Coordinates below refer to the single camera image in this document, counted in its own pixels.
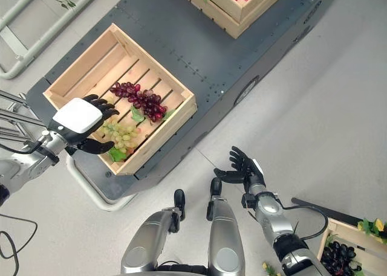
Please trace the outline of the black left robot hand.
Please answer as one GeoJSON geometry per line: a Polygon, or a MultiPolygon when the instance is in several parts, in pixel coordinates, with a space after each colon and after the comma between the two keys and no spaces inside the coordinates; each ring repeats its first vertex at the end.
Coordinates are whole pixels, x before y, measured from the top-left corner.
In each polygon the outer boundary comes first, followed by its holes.
{"type": "Polygon", "coordinates": [[[47,144],[52,151],[59,153],[65,149],[79,149],[99,155],[114,147],[112,141],[101,143],[89,136],[103,125],[105,120],[119,111],[113,104],[96,94],[84,98],[74,98],[60,108],[48,124],[52,141],[47,144]]]}

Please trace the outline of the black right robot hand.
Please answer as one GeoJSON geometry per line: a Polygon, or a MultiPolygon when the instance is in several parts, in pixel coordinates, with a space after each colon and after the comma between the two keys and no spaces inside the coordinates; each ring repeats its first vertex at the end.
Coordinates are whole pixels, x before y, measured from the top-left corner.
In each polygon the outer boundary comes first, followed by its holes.
{"type": "Polygon", "coordinates": [[[230,184],[243,184],[246,193],[249,193],[250,187],[253,185],[266,187],[263,172],[253,159],[249,158],[236,146],[232,146],[229,155],[229,160],[234,170],[224,171],[215,168],[214,173],[217,178],[230,184]]]}

